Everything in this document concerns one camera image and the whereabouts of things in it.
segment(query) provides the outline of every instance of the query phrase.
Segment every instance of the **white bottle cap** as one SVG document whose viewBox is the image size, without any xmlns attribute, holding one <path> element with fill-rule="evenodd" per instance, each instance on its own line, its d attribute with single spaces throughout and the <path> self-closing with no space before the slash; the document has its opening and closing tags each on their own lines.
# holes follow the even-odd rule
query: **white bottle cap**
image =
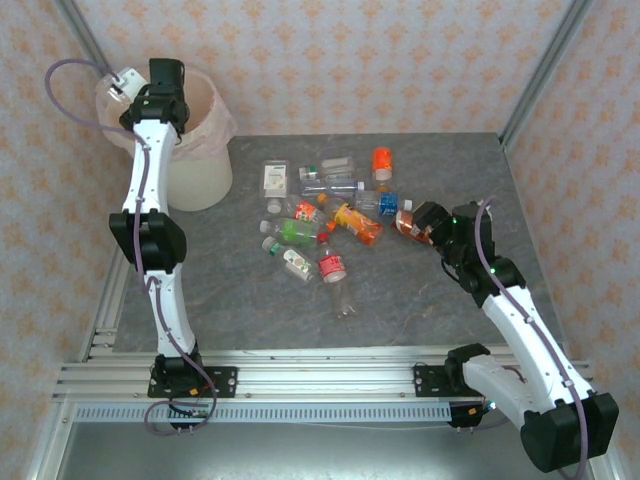
<svg viewBox="0 0 640 480">
<path fill-rule="evenodd" d="M 260 222 L 260 231 L 262 233 L 267 233 L 269 231 L 270 226 L 271 226 L 271 222 L 267 220 L 263 220 Z"/>
<path fill-rule="evenodd" d="M 379 168 L 378 170 L 376 170 L 375 178 L 379 182 L 391 180 L 391 176 L 392 176 L 391 170 L 387 170 L 384 168 Z"/>
<path fill-rule="evenodd" d="M 278 243 L 278 241 L 273 238 L 273 237 L 267 237 L 264 239 L 264 242 L 262 242 L 262 249 L 265 252 L 270 252 L 271 249 L 273 248 L 273 246 Z"/>
<path fill-rule="evenodd" d="M 277 198 L 271 198 L 267 202 L 267 212 L 280 213 L 281 210 L 282 210 L 282 204 L 280 203 L 280 200 L 278 200 Z"/>
</svg>

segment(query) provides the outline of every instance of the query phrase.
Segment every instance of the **white trash bin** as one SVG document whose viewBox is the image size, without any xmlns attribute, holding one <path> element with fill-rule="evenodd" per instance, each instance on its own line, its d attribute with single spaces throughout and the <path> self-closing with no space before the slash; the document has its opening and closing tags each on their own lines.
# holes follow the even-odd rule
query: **white trash bin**
<svg viewBox="0 0 640 480">
<path fill-rule="evenodd" d="M 148 66 L 136 70 L 149 79 Z M 111 84 L 112 78 L 107 75 L 96 86 L 96 110 L 100 123 L 117 127 L 129 102 L 109 95 Z M 229 192 L 233 175 L 227 143 L 237 125 L 213 82 L 201 71 L 185 68 L 184 91 L 190 116 L 182 142 L 173 150 L 167 201 L 173 208 L 192 212 L 215 205 Z M 114 132 L 104 134 L 133 156 L 131 138 Z"/>
</svg>

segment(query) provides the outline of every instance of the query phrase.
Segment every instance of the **red label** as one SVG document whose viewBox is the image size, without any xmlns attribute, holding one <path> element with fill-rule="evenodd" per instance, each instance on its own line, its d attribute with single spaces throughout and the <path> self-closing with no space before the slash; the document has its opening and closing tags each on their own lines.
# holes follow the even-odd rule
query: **red label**
<svg viewBox="0 0 640 480">
<path fill-rule="evenodd" d="M 322 272 L 323 277 L 331 275 L 334 272 L 346 271 L 346 268 L 344 268 L 344 264 L 342 263 L 342 257 L 340 257 L 340 255 L 329 255 L 328 257 L 324 257 L 318 263 L 320 265 L 320 271 Z"/>
<path fill-rule="evenodd" d="M 300 202 L 300 205 L 298 205 L 298 208 L 296 210 L 296 220 L 310 222 L 315 210 L 316 207 L 311 205 L 309 202 Z"/>
</svg>

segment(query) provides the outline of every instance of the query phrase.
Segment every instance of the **bottle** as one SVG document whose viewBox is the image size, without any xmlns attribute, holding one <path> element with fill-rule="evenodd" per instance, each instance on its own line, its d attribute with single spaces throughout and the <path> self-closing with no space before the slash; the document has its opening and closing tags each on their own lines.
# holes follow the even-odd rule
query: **bottle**
<svg viewBox="0 0 640 480">
<path fill-rule="evenodd" d="M 332 180 L 303 180 L 300 191 L 303 197 L 317 197 L 326 193 L 334 197 L 353 198 L 357 191 L 364 190 L 364 182 L 351 178 L 334 178 Z"/>
<path fill-rule="evenodd" d="M 276 218 L 273 222 L 260 222 L 260 231 L 279 242 L 288 245 L 311 245 L 318 238 L 320 225 L 316 223 L 293 220 L 291 218 Z"/>
<path fill-rule="evenodd" d="M 311 260 L 293 247 L 278 243 L 273 237 L 264 239 L 262 249 L 271 256 L 280 258 L 284 262 L 284 269 L 304 283 L 309 283 L 318 271 L 318 267 Z"/>
<path fill-rule="evenodd" d="M 398 212 L 395 220 L 391 223 L 391 230 L 395 230 L 400 235 L 417 240 L 420 243 L 433 246 L 433 240 L 429 238 L 431 227 L 427 226 L 424 230 L 420 230 L 413 223 L 413 214 L 411 212 Z"/>
<path fill-rule="evenodd" d="M 336 228 L 336 222 L 330 220 L 319 208 L 309 202 L 305 202 L 298 195 L 289 195 L 282 201 L 284 213 L 296 220 L 317 223 L 325 227 L 329 232 Z"/>
<path fill-rule="evenodd" d="M 269 213 L 280 213 L 282 200 L 289 193 L 289 161 L 267 160 L 262 166 L 260 196 L 267 203 Z"/>
<path fill-rule="evenodd" d="M 356 192 L 356 210 L 375 212 L 383 217 L 393 217 L 399 210 L 411 211 L 413 202 L 393 192 Z"/>
<path fill-rule="evenodd" d="M 336 178 L 352 178 L 356 173 L 356 164 L 351 157 L 327 158 L 320 162 L 320 167 L 302 167 L 299 170 L 300 180 L 333 180 Z"/>
<path fill-rule="evenodd" d="M 390 149 L 380 147 L 373 151 L 372 173 L 376 191 L 390 192 L 393 177 L 393 156 Z"/>
<path fill-rule="evenodd" d="M 356 315 L 347 285 L 347 269 L 342 257 L 329 245 L 329 235 L 318 235 L 318 266 L 324 283 L 331 289 L 331 303 L 338 318 Z"/>
<path fill-rule="evenodd" d="M 341 227 L 345 227 L 365 245 L 373 247 L 382 237 L 382 225 L 370 220 L 349 207 L 342 198 L 318 195 L 318 202 L 324 205 L 324 212 Z"/>
</svg>

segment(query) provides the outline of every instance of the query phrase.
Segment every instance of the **patterned wallpaper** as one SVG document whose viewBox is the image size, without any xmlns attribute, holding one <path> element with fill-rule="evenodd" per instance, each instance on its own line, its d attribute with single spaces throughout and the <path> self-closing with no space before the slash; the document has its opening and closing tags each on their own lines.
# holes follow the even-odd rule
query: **patterned wallpaper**
<svg viewBox="0 0 640 480">
<path fill-rule="evenodd" d="M 60 364 L 93 320 L 115 242 L 107 214 L 129 160 L 50 105 L 51 63 L 81 56 L 51 0 L 0 9 L 0 478 L 22 479 Z M 97 77 L 73 70 L 63 103 L 93 118 Z"/>
<path fill-rule="evenodd" d="M 209 72 L 242 135 L 500 132 L 570 3 L 78 1 L 116 68 Z"/>
<path fill-rule="evenodd" d="M 640 9 L 597 0 L 511 163 L 560 319 L 640 471 Z"/>
</svg>

